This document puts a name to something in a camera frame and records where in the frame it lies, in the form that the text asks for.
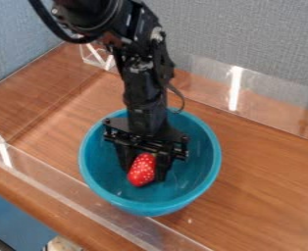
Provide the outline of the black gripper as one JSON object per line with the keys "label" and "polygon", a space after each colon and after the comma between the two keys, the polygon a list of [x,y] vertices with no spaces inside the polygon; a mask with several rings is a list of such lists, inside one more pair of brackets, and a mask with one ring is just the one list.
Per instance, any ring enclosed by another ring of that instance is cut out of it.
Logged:
{"label": "black gripper", "polygon": [[155,180],[164,181],[173,159],[188,155],[188,136],[168,121],[165,98],[129,104],[124,115],[106,117],[104,139],[116,149],[120,168],[128,172],[140,151],[155,154]]}

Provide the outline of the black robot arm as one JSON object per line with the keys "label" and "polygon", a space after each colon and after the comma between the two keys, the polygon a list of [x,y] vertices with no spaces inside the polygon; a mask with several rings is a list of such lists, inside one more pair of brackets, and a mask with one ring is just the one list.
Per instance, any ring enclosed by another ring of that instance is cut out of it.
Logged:
{"label": "black robot arm", "polygon": [[173,62],[159,19],[141,0],[27,0],[54,35],[66,42],[96,42],[110,52],[124,82],[126,116],[102,120],[122,170],[140,151],[155,154],[153,179],[163,181],[172,162],[188,154],[188,136],[167,118],[167,92],[175,87]]}

